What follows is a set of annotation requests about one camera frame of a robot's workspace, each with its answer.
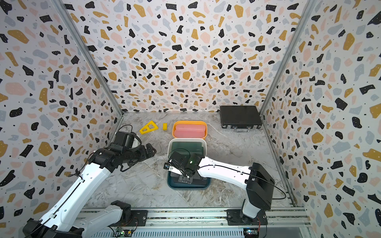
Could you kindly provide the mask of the green pencil case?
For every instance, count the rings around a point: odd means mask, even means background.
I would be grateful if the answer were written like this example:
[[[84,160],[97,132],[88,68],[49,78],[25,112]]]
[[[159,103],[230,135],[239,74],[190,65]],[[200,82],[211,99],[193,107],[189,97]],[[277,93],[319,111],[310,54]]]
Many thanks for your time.
[[[186,158],[189,158],[193,154],[197,154],[200,157],[204,156],[204,147],[201,142],[195,141],[175,141],[172,143],[172,147],[169,152],[171,157],[173,153],[179,153]]]

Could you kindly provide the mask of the dark grey pencil case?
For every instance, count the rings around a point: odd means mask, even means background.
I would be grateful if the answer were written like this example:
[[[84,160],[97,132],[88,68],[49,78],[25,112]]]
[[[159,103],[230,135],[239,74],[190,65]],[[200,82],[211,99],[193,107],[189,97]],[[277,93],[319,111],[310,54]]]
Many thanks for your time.
[[[195,186],[206,186],[210,183],[210,179],[202,178],[196,175],[193,177],[180,175],[178,178],[178,183],[187,184],[187,185],[195,185]]]

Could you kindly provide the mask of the pink pencil case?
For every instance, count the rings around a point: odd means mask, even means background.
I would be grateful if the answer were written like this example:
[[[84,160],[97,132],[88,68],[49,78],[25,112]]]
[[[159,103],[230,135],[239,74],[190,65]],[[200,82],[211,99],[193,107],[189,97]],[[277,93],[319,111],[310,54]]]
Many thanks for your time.
[[[176,138],[204,138],[206,135],[206,126],[195,124],[178,124],[175,126],[173,135]]]

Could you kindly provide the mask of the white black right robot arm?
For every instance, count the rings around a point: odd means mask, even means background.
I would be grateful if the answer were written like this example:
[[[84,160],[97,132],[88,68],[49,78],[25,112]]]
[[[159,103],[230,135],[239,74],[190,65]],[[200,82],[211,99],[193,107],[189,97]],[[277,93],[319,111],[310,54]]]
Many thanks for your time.
[[[213,160],[197,154],[189,156],[173,152],[164,169],[190,179],[195,175],[218,179],[245,190],[248,198],[242,206],[242,214],[256,218],[261,210],[271,209],[275,180],[259,163],[238,166]]]

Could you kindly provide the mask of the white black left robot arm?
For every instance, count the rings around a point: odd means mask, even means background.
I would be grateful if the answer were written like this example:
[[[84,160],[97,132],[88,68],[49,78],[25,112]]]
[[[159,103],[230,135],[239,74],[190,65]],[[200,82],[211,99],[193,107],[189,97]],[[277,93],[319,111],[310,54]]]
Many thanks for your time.
[[[77,217],[95,190],[115,169],[129,167],[154,157],[151,145],[135,148],[112,145],[101,148],[89,156],[82,171],[76,172],[77,180],[63,197],[40,220],[29,219],[23,228],[27,238],[89,238],[112,225],[128,225],[133,220],[131,206],[114,201],[106,209],[78,221]]]

